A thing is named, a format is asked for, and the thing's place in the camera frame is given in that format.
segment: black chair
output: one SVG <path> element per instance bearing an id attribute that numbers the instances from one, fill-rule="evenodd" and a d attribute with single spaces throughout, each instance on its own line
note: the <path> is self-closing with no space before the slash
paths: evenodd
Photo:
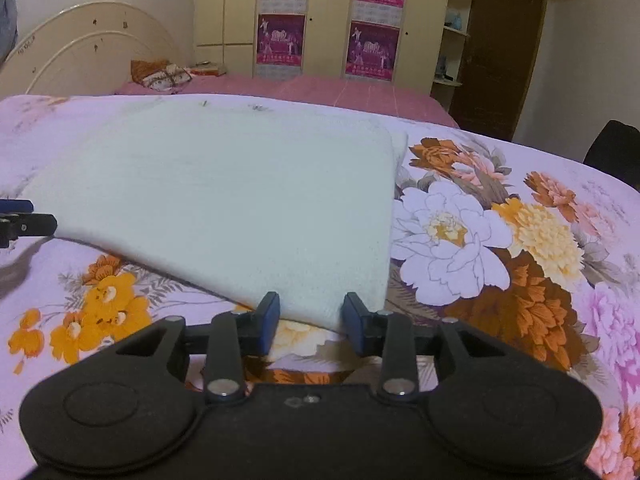
<path id="1" fill-rule="evenodd" d="M 640 132 L 609 121 L 587 152 L 584 163 L 640 191 Z"/>

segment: bed headboard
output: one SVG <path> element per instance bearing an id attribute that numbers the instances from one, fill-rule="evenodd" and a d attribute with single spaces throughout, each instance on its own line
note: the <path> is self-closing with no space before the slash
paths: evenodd
<path id="1" fill-rule="evenodd" d="M 151 15 L 121 2 L 60 12 L 28 34 L 0 68 L 0 99 L 15 94 L 105 95 L 130 80 L 131 59 L 185 59 Z"/>

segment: brown door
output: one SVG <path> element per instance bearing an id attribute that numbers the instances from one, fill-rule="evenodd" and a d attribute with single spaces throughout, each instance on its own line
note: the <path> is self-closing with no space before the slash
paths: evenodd
<path id="1" fill-rule="evenodd" d="M 473 0 L 450 114 L 463 130 L 511 140 L 529 87 L 546 0 Z"/>

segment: black clamp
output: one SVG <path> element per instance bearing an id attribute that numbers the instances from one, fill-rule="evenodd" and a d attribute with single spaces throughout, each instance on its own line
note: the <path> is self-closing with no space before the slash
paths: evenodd
<path id="1" fill-rule="evenodd" d="M 29 480 L 175 478 L 594 480 L 584 462 L 597 398 L 566 374 L 462 322 L 412 326 L 344 298 L 354 350 L 381 356 L 378 385 L 266 384 L 247 393 L 241 357 L 265 355 L 280 300 L 187 327 L 169 316 L 42 381 L 20 407 L 38 468 Z M 206 353 L 204 391 L 184 386 Z M 420 392 L 416 355 L 439 384 Z"/>
<path id="2" fill-rule="evenodd" d="M 0 249 L 25 236 L 53 236 L 58 222 L 53 215 L 33 212 L 28 200 L 0 200 Z"/>

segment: shelf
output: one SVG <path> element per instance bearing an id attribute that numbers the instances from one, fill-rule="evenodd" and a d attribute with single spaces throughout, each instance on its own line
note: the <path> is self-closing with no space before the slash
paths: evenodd
<path id="1" fill-rule="evenodd" d="M 469 35 L 466 32 L 462 32 L 461 30 L 457 30 L 456 28 L 453 28 L 453 27 L 447 27 L 447 25 L 444 26 L 444 30 L 448 30 L 449 32 L 453 32 L 459 36 L 463 36 L 464 38 L 469 37 Z"/>
<path id="2" fill-rule="evenodd" d="M 453 86 L 453 87 L 459 87 L 462 86 L 462 83 L 458 82 L 458 81 L 449 81 L 448 79 L 439 79 L 437 77 L 433 78 L 433 82 L 439 85 L 444 85 L 444 86 Z"/>

